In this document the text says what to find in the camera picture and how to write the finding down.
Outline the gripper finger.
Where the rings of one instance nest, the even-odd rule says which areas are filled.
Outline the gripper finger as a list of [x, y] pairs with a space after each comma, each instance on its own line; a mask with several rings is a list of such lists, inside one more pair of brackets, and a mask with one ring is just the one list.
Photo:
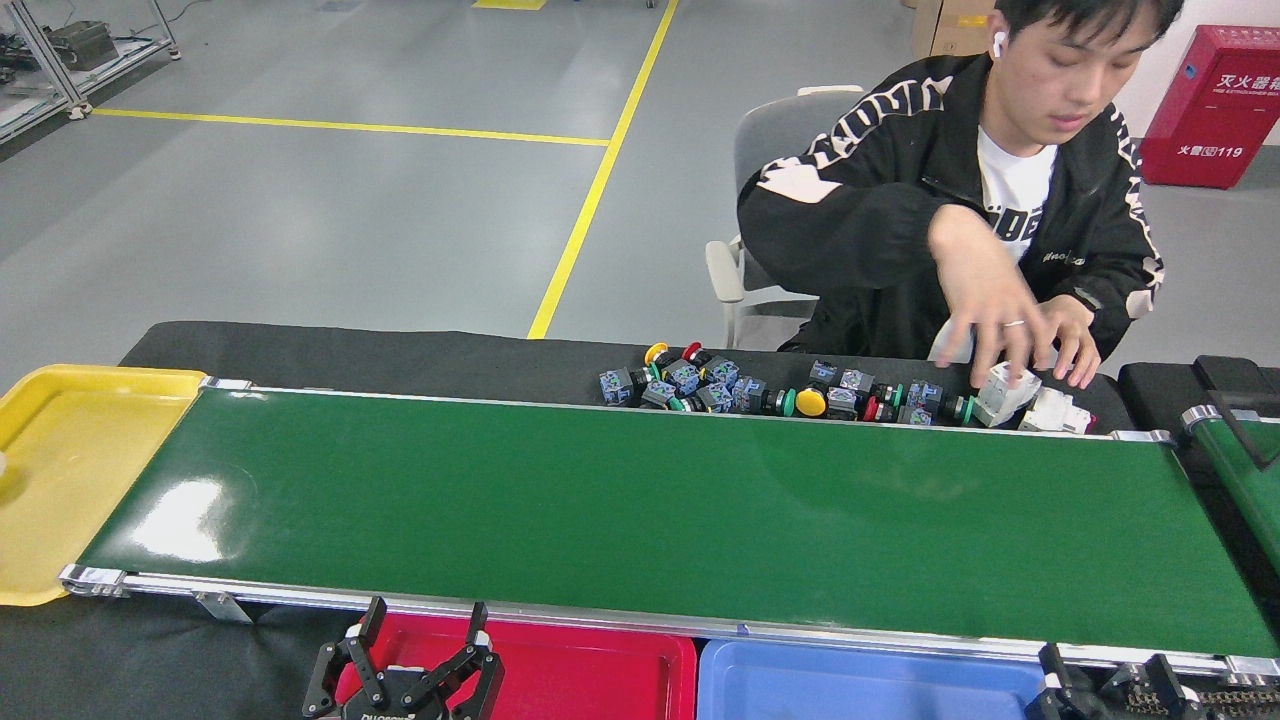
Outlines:
[[1201, 719], [1201, 702], [1188, 691], [1165, 653], [1153, 653], [1144, 664], [1149, 688], [1170, 719]]
[[1046, 643], [1038, 652], [1044, 674], [1039, 692], [1027, 705], [1028, 719], [1098, 719], [1101, 702], [1092, 692], [1088, 678], [1080, 682], [1062, 660], [1056, 643]]

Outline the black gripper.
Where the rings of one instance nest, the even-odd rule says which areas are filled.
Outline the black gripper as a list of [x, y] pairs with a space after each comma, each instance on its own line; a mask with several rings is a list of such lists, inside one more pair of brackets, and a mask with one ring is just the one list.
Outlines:
[[[463, 648], [429, 673], [421, 667], [375, 667], [370, 647], [385, 614], [385, 600], [372, 597], [353, 630], [320, 647], [303, 697], [305, 719], [492, 719], [506, 666], [485, 632], [484, 602], [474, 605]], [[339, 706], [334, 693], [348, 664], [355, 666], [361, 684]], [[452, 696], [475, 675], [479, 679], [472, 694], [451, 708]]]

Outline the person's left hand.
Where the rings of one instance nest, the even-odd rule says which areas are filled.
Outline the person's left hand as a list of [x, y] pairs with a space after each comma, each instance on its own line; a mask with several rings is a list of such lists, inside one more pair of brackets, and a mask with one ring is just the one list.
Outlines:
[[1068, 386], [1084, 389], [1094, 379], [1102, 363], [1098, 346], [1091, 333], [1094, 313], [1079, 299], [1059, 295], [1042, 302], [1039, 309], [1048, 323], [1057, 355], [1052, 375]]

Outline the person's right hand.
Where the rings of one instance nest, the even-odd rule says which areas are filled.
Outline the person's right hand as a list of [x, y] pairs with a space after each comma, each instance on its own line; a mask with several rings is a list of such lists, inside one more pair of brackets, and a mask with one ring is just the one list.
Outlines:
[[937, 366], [952, 364], [973, 340], [970, 383], [980, 388], [1005, 357], [1010, 372], [1042, 368], [1053, 336], [1020, 270], [986, 222], [965, 208], [945, 206], [928, 231], [928, 247], [950, 310], [951, 329]]

